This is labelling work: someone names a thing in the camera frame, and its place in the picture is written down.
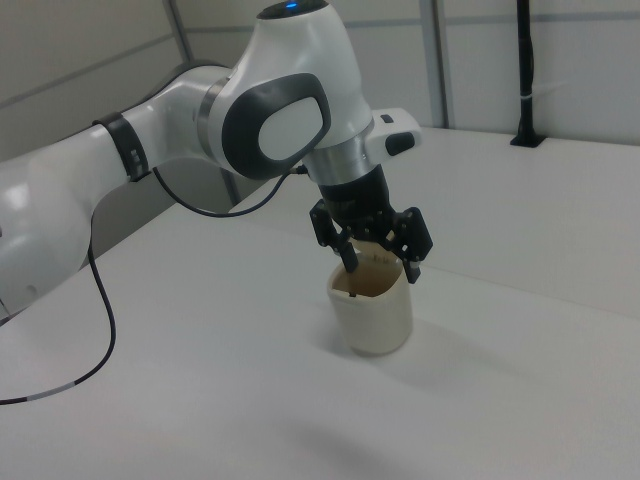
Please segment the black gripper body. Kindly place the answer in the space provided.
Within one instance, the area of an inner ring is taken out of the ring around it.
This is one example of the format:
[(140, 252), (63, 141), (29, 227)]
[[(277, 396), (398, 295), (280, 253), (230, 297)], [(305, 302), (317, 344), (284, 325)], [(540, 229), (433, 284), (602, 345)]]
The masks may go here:
[(331, 218), (359, 241), (386, 242), (395, 210), (381, 166), (357, 180), (339, 185), (320, 185), (320, 193)]

